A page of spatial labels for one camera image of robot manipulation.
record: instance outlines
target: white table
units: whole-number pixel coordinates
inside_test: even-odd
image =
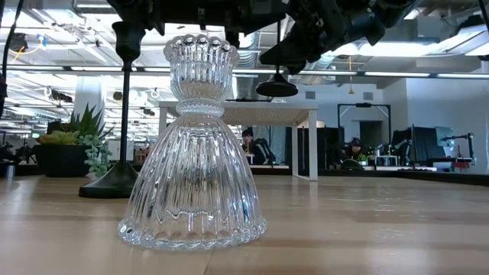
[[[167,126],[167,113],[178,116],[178,102],[160,102],[160,134]],[[222,120],[228,125],[266,125],[292,127],[292,174],[299,176],[297,125],[309,122],[309,181],[318,180],[317,111],[314,103],[224,102]]]

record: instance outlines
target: black stand pole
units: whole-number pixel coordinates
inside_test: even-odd
[[[112,25],[117,36],[115,50],[122,58],[124,66],[124,86],[122,90],[121,149],[119,162],[100,179],[81,186],[79,196],[97,199],[120,199],[131,196],[138,173],[126,161],[128,144],[129,78],[132,62],[141,54],[141,40],[146,32],[142,26],[128,22],[115,22]]]

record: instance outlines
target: scalloped glass rim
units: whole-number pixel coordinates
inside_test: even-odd
[[[236,65],[239,61],[239,53],[236,47],[232,46],[228,41],[221,40],[218,37],[207,37],[204,34],[197,36],[187,34],[185,36],[177,36],[168,41],[163,50],[164,56],[167,61],[171,62],[171,59],[175,56],[179,56],[179,52],[185,47],[192,48],[195,46],[195,50],[202,49],[207,50],[221,50],[228,53],[229,63]]]

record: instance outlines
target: ceiling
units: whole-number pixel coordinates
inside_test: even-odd
[[[9,65],[34,66],[121,66],[115,52],[115,33],[112,24],[119,17],[107,9],[105,1],[43,0],[26,1],[27,4],[18,20],[16,33],[26,34],[28,48],[24,53],[9,51]],[[16,1],[7,1],[4,13],[0,43],[5,44],[10,25],[15,14]],[[90,4],[90,9],[81,8]],[[425,0],[411,15],[398,26],[390,29],[380,45],[370,47],[366,41],[346,45],[337,51],[325,53],[321,60],[308,64],[308,70],[368,70],[387,72],[471,72],[480,67],[476,56],[467,53],[481,48],[489,42],[484,30],[470,31],[469,34],[453,36],[457,26],[469,15],[477,13],[475,1]],[[282,22],[282,33],[286,35],[293,25],[290,18]],[[147,31],[142,41],[141,56],[134,62],[141,67],[165,67],[169,63],[163,55],[165,43],[178,35],[206,34],[225,38],[223,27],[209,26],[201,31],[197,25],[166,24],[166,34],[161,37],[156,31]],[[241,59],[239,68],[272,69],[259,63],[258,57],[276,43],[277,26],[272,24],[247,37],[241,35]],[[121,102],[113,99],[114,92],[121,91],[120,74],[91,73],[100,76],[107,89],[105,113],[107,122],[120,123]],[[76,74],[21,72],[8,73],[8,99],[0,127],[45,128],[45,122],[56,118],[68,119],[71,107],[57,108],[59,102],[50,99],[51,90],[62,92],[75,99]],[[253,97],[254,88],[265,81],[269,74],[250,73],[240,75],[235,80],[235,96]],[[160,100],[174,100],[169,89],[169,76],[154,73],[131,78],[131,93],[141,101],[130,111],[130,133],[134,136],[156,136]],[[290,81],[302,85],[369,83],[382,89],[394,79],[380,77],[348,76],[293,76]],[[150,108],[155,116],[145,115],[140,107]]]

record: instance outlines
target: clear glass vase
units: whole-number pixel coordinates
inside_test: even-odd
[[[146,248],[195,250],[259,238],[267,223],[238,140],[219,118],[238,51],[204,35],[164,49],[180,117],[143,165],[118,233]]]

